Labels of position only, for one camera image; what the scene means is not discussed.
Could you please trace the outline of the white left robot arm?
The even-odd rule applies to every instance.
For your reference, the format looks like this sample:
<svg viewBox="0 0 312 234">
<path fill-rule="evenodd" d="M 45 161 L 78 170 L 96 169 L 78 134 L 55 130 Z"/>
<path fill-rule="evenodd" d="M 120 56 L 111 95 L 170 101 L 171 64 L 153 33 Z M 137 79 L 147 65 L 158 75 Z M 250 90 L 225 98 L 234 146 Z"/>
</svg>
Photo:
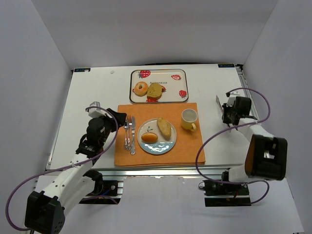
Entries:
<svg viewBox="0 0 312 234">
<path fill-rule="evenodd" d="M 98 194 L 102 189 L 102 174 L 92 170 L 110 133 L 124 126 L 126 113 L 111 109 L 89 107 L 91 120 L 86 134 L 62 172 L 41 192 L 32 192 L 27 199 L 25 226 L 41 234 L 58 234 L 65 217 L 88 194 Z"/>
</svg>

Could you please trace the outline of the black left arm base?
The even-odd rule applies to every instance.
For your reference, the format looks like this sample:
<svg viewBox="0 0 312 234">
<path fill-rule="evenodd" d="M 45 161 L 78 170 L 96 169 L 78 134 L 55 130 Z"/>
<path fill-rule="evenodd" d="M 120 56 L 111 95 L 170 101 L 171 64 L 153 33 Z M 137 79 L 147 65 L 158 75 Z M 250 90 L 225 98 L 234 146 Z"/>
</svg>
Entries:
<svg viewBox="0 0 312 234">
<path fill-rule="evenodd" d="M 123 182 L 105 178 L 102 173 L 89 170 L 84 178 L 90 178 L 95 184 L 94 189 L 86 195 L 80 204 L 117 205 L 121 200 Z"/>
</svg>

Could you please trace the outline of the round golden bread roll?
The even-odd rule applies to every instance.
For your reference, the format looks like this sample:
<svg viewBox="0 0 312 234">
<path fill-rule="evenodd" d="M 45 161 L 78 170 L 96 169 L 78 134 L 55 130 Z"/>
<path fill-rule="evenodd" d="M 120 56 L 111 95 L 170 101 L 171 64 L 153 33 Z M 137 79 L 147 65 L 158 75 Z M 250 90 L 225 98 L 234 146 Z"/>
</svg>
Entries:
<svg viewBox="0 0 312 234">
<path fill-rule="evenodd" d="M 147 144 L 153 144 L 157 142 L 158 135 L 153 132 L 145 132 L 141 135 L 141 140 Z"/>
</svg>

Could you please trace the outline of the long striped bread loaf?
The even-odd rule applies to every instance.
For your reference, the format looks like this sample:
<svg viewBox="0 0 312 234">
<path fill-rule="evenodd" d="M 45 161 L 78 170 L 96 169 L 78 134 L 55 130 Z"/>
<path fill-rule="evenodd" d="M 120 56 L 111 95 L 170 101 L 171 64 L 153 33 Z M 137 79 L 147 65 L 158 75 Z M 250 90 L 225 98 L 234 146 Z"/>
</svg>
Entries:
<svg viewBox="0 0 312 234">
<path fill-rule="evenodd" d="M 157 119 L 157 126 L 158 126 L 158 128 L 159 128 L 159 130 L 160 130 L 162 136 L 163 136 L 166 140 L 169 140 L 170 137 L 171 137 L 171 134 L 172 134 L 170 123 L 169 123 L 167 120 L 165 120 L 165 119 L 159 117 L 159 118 Z"/>
</svg>

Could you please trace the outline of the metal food tongs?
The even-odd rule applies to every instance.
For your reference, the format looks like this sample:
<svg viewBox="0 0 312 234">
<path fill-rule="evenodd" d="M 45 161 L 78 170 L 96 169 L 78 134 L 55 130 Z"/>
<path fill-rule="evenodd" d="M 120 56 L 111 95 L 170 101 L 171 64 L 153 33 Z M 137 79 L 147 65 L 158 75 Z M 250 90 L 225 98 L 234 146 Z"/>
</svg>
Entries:
<svg viewBox="0 0 312 234">
<path fill-rule="evenodd" d="M 224 109 L 223 109 L 223 107 L 222 107 L 222 105 L 220 103 L 218 95 L 215 96 L 215 100 L 216 100 L 216 103 L 217 103 L 217 105 L 218 105 L 218 107 L 219 107 L 219 109 L 221 111 L 221 119 L 223 119 Z M 227 123 L 225 123 L 225 125 L 227 126 L 228 132 L 230 133 L 231 132 L 230 125 L 227 124 Z"/>
</svg>

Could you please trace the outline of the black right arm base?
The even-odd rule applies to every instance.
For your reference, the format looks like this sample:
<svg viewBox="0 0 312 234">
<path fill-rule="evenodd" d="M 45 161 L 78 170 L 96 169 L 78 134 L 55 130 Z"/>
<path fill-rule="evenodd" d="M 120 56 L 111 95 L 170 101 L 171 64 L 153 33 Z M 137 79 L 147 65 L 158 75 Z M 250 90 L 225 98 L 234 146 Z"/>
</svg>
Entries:
<svg viewBox="0 0 312 234">
<path fill-rule="evenodd" d="M 242 183 L 226 184 L 226 177 L 220 183 L 203 180 L 198 189 L 204 192 L 205 207 L 247 207 L 251 206 L 248 186 Z"/>
</svg>

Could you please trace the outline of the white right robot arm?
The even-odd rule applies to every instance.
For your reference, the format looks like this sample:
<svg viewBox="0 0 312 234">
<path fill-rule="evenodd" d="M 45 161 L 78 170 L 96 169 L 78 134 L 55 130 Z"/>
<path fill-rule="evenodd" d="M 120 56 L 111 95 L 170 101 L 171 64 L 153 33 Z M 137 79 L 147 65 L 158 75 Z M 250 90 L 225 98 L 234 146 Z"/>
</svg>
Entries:
<svg viewBox="0 0 312 234">
<path fill-rule="evenodd" d="M 251 182 L 258 179 L 283 180 L 286 175 L 288 142 L 267 132 L 258 119 L 250 115 L 252 101 L 248 97 L 230 97 L 228 102 L 216 102 L 222 121 L 235 127 L 250 143 L 243 165 L 222 173 L 222 180 Z"/>
</svg>

